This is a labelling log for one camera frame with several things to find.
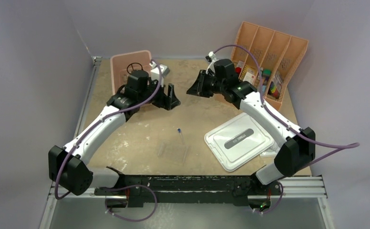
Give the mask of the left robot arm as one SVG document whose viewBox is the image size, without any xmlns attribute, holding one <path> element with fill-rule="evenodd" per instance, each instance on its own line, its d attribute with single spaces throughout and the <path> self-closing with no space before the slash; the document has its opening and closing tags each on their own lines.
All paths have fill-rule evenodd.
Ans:
<svg viewBox="0 0 370 229">
<path fill-rule="evenodd" d="M 77 196 L 91 187 L 107 188 L 113 195 L 123 193 L 125 182 L 117 170 L 87 167 L 92 156 L 144 104 L 169 111 L 180 103 L 173 84 L 163 84 L 162 77 L 153 80 L 144 70 L 133 70 L 88 127 L 65 146 L 53 146 L 49 150 L 50 179 L 56 187 L 61 186 Z"/>
</svg>

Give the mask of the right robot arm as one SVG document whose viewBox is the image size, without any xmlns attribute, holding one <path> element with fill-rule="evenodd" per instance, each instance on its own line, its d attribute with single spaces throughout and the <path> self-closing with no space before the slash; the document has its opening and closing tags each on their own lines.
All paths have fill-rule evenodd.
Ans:
<svg viewBox="0 0 370 229">
<path fill-rule="evenodd" d="M 252 174 L 250 187 L 254 193 L 264 193 L 270 183 L 293 176 L 314 160 L 315 132 L 311 128 L 300 128 L 266 104 L 251 83 L 239 80 L 230 59 L 215 61 L 213 68 L 200 70 L 186 93 L 206 98 L 223 95 L 227 102 L 257 121 L 280 148 L 272 164 Z"/>
</svg>

